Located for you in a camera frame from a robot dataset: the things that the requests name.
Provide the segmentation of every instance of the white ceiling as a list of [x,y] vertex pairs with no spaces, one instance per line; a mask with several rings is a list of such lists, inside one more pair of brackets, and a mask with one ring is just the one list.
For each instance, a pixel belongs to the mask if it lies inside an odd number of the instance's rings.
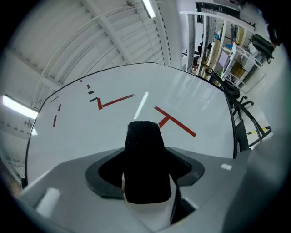
[[[126,0],[40,2],[2,54],[0,94],[40,109],[54,91],[96,71],[140,62],[180,68],[175,1],[152,2],[153,19],[140,0],[131,1],[135,6]],[[25,160],[28,120],[0,106],[1,145],[7,157]]]

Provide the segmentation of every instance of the black foam cover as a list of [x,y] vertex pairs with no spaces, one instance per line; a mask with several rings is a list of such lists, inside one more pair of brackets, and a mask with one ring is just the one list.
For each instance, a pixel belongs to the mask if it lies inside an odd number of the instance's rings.
[[131,122],[128,125],[124,175],[127,201],[148,204],[170,198],[166,151],[158,124]]

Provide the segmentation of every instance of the yellow and black stripe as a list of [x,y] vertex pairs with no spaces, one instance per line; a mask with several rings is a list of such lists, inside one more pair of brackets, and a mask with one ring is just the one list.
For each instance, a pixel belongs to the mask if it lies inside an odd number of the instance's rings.
[[[269,129],[271,129],[271,127],[270,126],[266,126],[265,128],[263,128],[263,131],[266,131],[266,130],[269,130]],[[257,133],[257,132],[256,131],[251,131],[251,132],[248,132],[246,134],[250,135],[250,134],[253,134],[253,133]]]

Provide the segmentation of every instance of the fluorescent light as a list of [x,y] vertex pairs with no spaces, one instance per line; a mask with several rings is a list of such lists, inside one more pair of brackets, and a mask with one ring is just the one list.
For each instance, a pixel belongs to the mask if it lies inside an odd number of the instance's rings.
[[133,118],[134,120],[135,120],[135,119],[138,117],[138,115],[140,114],[140,111],[141,111],[143,105],[145,104],[145,101],[146,101],[148,95],[149,95],[149,93],[146,92],[145,95],[144,95],[144,97],[142,97],[142,100],[141,100],[141,102],[140,102],[140,105],[138,106],[138,109],[137,109],[137,111],[136,111],[136,113],[135,113],[135,117]]
[[32,129],[31,135],[32,136],[36,136],[37,135],[37,132],[36,132],[36,130],[34,128]]
[[149,15],[150,18],[155,18],[155,13],[154,13],[154,10],[150,4],[150,1],[149,0],[141,0],[146,8],[146,11]]
[[36,116],[38,115],[38,112],[25,107],[22,104],[19,104],[18,102],[14,101],[13,99],[9,98],[8,96],[3,96],[3,104],[6,107],[11,108],[12,110],[19,112],[22,115],[25,115],[29,118],[36,119]]

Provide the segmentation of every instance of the red tape marking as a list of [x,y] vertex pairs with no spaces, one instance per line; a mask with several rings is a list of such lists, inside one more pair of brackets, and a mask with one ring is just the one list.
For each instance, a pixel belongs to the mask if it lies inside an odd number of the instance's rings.
[[97,98],[97,102],[98,102],[98,108],[99,110],[101,110],[103,107],[102,107],[100,98]]
[[55,127],[55,121],[56,121],[56,115],[55,115],[55,118],[54,118],[54,124],[53,124],[53,127]]
[[111,101],[111,102],[109,102],[109,103],[107,103],[107,104],[103,104],[103,107],[106,107],[106,106],[108,106],[108,105],[110,105],[110,104],[114,104],[114,103],[116,103],[116,102],[119,102],[119,101],[122,101],[122,100],[125,100],[125,99],[128,99],[128,98],[131,98],[131,97],[134,97],[134,96],[135,96],[134,94],[129,95],[129,96],[125,96],[125,97],[120,98],[120,99],[118,99],[118,100],[114,100],[114,101]]
[[176,120],[174,117],[172,117],[171,115],[169,115],[168,113],[166,113],[165,111],[161,110],[159,107],[155,106],[154,109],[158,110],[161,114],[163,114],[165,117],[160,121],[159,123],[159,127],[161,128],[168,120],[172,120],[174,123],[176,123],[178,126],[180,126],[183,130],[185,130],[186,132],[188,132],[189,134],[191,134],[193,137],[196,136],[196,134],[189,129],[188,127],[186,127],[185,125],[183,125],[180,121]]

